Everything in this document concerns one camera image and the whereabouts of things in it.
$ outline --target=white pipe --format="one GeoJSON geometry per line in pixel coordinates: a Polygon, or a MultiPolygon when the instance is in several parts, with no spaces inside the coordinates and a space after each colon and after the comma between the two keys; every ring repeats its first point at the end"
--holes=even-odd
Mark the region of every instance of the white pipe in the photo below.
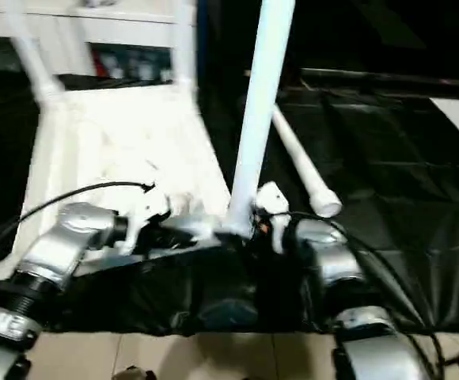
{"type": "Polygon", "coordinates": [[[173,76],[181,89],[193,90],[194,82],[194,29],[192,22],[192,5],[188,0],[175,0],[173,28],[173,76]]]}
{"type": "Polygon", "coordinates": [[[34,44],[35,39],[27,28],[21,0],[0,0],[0,4],[13,33],[13,46],[29,76],[36,99],[41,102],[49,95],[60,93],[63,87],[48,73],[34,44]]]}
{"type": "Polygon", "coordinates": [[[237,168],[226,221],[231,230],[242,236],[252,233],[250,211],[260,180],[294,3],[295,0],[263,0],[261,5],[237,168]]]}
{"type": "Polygon", "coordinates": [[[309,193],[311,208],[323,218],[331,218],[337,215],[342,208],[342,202],[323,181],[316,166],[310,161],[309,155],[303,149],[277,105],[274,107],[273,122],[287,153],[291,156],[294,167],[305,185],[305,189],[309,193]]]}

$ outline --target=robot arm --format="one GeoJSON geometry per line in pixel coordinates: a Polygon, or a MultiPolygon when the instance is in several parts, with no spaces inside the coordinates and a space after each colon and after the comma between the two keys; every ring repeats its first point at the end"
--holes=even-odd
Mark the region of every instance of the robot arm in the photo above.
{"type": "Polygon", "coordinates": [[[32,348],[48,323],[49,309],[87,250],[113,247],[127,234],[127,219],[88,203],[72,203],[31,245],[9,279],[0,281],[0,380],[22,379],[32,348]]]}
{"type": "Polygon", "coordinates": [[[427,380],[417,352],[393,324],[345,237],[308,219],[297,224],[294,234],[295,254],[313,258],[317,268],[321,305],[335,334],[337,380],[427,380]]]}
{"type": "MultiPolygon", "coordinates": [[[[268,188],[271,194],[261,203],[283,200],[275,191],[278,189],[268,188]]],[[[279,247],[280,239],[272,245],[283,250],[281,254],[314,259],[323,298],[320,307],[331,318],[336,337],[333,361],[337,379],[428,379],[417,354],[393,325],[342,234],[324,222],[308,219],[285,228],[289,221],[275,217],[272,224],[279,228],[279,235],[292,231],[293,246],[279,247]]],[[[204,241],[214,240],[212,224],[207,218],[191,216],[185,220],[172,218],[164,226],[197,235],[201,241],[196,247],[203,247],[204,241]]],[[[88,250],[113,247],[125,240],[127,230],[127,220],[114,211],[72,203],[63,208],[57,223],[36,239],[14,274],[0,282],[0,380],[27,376],[30,363],[24,352],[49,322],[51,302],[77,275],[88,250]]],[[[156,249],[157,253],[148,258],[191,252],[196,247],[156,249]]]]}

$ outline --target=white pole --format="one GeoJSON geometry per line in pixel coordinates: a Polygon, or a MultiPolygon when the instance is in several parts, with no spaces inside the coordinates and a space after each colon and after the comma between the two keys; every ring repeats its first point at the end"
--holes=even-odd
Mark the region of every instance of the white pole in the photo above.
{"type": "Polygon", "coordinates": [[[295,0],[263,0],[258,25],[237,168],[226,225],[249,237],[250,211],[260,180],[271,114],[283,70],[295,0]]]}
{"type": "Polygon", "coordinates": [[[48,72],[27,28],[21,0],[0,0],[0,4],[13,33],[13,45],[32,83],[36,100],[44,101],[49,95],[60,93],[63,90],[62,85],[48,72]]]}
{"type": "Polygon", "coordinates": [[[191,26],[193,6],[188,0],[173,2],[173,77],[181,89],[193,90],[194,85],[194,29],[191,26]]]}
{"type": "Polygon", "coordinates": [[[339,197],[323,181],[316,166],[310,161],[309,155],[303,149],[277,105],[274,108],[273,122],[287,153],[291,156],[294,167],[305,185],[305,189],[309,193],[311,208],[323,218],[331,218],[337,215],[342,208],[339,197]]]}

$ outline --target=wire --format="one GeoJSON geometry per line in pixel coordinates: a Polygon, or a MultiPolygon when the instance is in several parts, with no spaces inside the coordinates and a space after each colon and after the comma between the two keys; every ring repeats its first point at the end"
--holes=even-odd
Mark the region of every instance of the wire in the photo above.
{"type": "MultiPolygon", "coordinates": [[[[301,217],[306,218],[306,219],[314,219],[314,220],[318,220],[318,221],[324,222],[324,223],[328,224],[329,226],[333,227],[334,229],[339,231],[347,239],[347,241],[349,241],[349,242],[353,241],[357,245],[360,245],[361,247],[363,247],[366,251],[372,253],[374,255],[374,257],[376,257],[377,260],[381,263],[381,265],[383,267],[385,267],[386,271],[388,271],[388,273],[393,277],[393,279],[396,281],[396,283],[398,284],[399,288],[404,292],[406,297],[411,299],[411,302],[412,302],[413,298],[411,297],[411,295],[407,291],[407,288],[405,287],[404,283],[402,282],[402,279],[400,278],[400,276],[396,272],[395,268],[393,268],[391,266],[391,264],[382,256],[382,254],[380,252],[378,252],[375,248],[373,248],[370,245],[366,244],[361,239],[357,238],[356,236],[354,236],[352,234],[349,234],[346,230],[344,230],[336,222],[333,222],[330,219],[322,218],[322,217],[320,217],[318,215],[315,215],[315,214],[311,214],[309,212],[302,212],[302,211],[285,211],[285,212],[279,212],[277,214],[268,214],[267,216],[270,217],[270,216],[278,216],[278,215],[301,216],[301,217]]],[[[437,356],[437,376],[436,376],[436,378],[438,380],[445,380],[445,378],[446,378],[446,372],[445,372],[446,359],[445,359],[444,354],[442,352],[442,346],[441,346],[437,336],[435,335],[435,333],[433,331],[430,332],[428,334],[428,336],[432,340],[432,343],[433,343],[434,348],[435,348],[436,356],[437,356]]],[[[413,345],[414,345],[415,349],[418,350],[419,357],[423,361],[423,359],[425,359],[427,357],[427,355],[425,354],[424,350],[418,344],[413,344],[413,345]]],[[[433,371],[431,370],[431,365],[429,364],[426,367],[427,367],[427,371],[429,371],[431,374],[433,374],[433,371]]]]}
{"type": "Polygon", "coordinates": [[[98,188],[110,188],[114,186],[130,186],[130,187],[138,187],[141,188],[144,192],[148,192],[152,187],[147,184],[140,184],[139,182],[130,182],[130,181],[113,181],[113,182],[104,182],[103,184],[91,184],[89,186],[85,186],[83,188],[79,188],[73,190],[71,192],[64,193],[60,196],[56,196],[53,199],[48,200],[45,203],[42,203],[39,206],[34,207],[32,210],[29,210],[22,216],[17,216],[11,218],[8,222],[1,224],[0,226],[4,226],[4,229],[0,232],[0,244],[4,241],[4,239],[11,234],[15,228],[18,227],[23,221],[31,218],[33,215],[37,214],[38,212],[42,211],[43,209],[51,206],[52,204],[61,202],[67,198],[72,196],[76,196],[78,194],[82,194],[83,192],[90,192],[92,190],[96,190],[98,188]]]}
{"type": "Polygon", "coordinates": [[[404,334],[404,335],[409,339],[409,341],[412,344],[412,347],[418,353],[419,359],[421,360],[421,362],[425,366],[425,369],[427,370],[428,375],[430,376],[430,378],[435,378],[435,371],[434,371],[434,368],[432,366],[432,363],[430,363],[430,361],[428,360],[427,354],[421,348],[421,346],[419,345],[418,341],[412,335],[409,335],[409,334],[404,334]]]}
{"type": "Polygon", "coordinates": [[[438,380],[444,380],[446,378],[446,368],[444,366],[446,359],[444,358],[444,354],[442,353],[441,343],[438,341],[437,335],[435,335],[434,332],[429,334],[429,337],[432,339],[432,343],[434,344],[435,352],[437,354],[438,380]]]}
{"type": "Polygon", "coordinates": [[[303,86],[304,86],[308,91],[314,91],[314,89],[305,81],[304,78],[300,77],[300,83],[303,84],[303,86]]]}

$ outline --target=white cabinet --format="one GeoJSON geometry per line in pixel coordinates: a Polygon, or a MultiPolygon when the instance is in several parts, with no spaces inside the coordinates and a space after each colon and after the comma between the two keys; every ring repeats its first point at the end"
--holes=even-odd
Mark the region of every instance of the white cabinet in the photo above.
{"type": "MultiPolygon", "coordinates": [[[[28,14],[26,17],[31,33],[40,48],[40,54],[48,68],[55,74],[71,72],[73,69],[67,59],[63,42],[59,39],[55,17],[37,14],[28,14]]],[[[0,13],[0,39],[8,40],[11,36],[12,32],[0,13]]]]}
{"type": "MultiPolygon", "coordinates": [[[[168,77],[166,72],[171,71],[178,19],[174,0],[117,0],[114,6],[100,8],[81,7],[79,0],[21,1],[40,53],[54,74],[105,75],[111,71],[113,76],[143,79],[148,74],[157,77],[158,70],[161,77],[168,77]]],[[[182,39],[188,47],[183,49],[181,62],[186,66],[183,70],[194,77],[195,7],[189,0],[177,0],[182,2],[190,31],[182,39]]],[[[1,12],[0,37],[11,37],[1,12]]]]}

